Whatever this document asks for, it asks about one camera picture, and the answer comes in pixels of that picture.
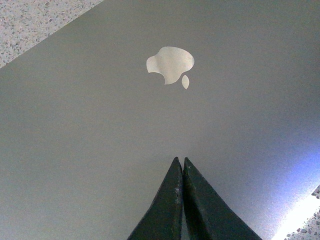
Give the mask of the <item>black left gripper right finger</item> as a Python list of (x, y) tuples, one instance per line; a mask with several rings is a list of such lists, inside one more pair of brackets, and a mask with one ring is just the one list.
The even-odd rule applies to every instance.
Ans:
[(260, 240), (186, 157), (183, 206), (191, 240)]

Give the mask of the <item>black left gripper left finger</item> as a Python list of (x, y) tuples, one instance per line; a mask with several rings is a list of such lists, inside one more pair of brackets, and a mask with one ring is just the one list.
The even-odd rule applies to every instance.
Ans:
[(180, 240), (183, 216), (183, 171), (175, 157), (144, 216), (129, 240)]

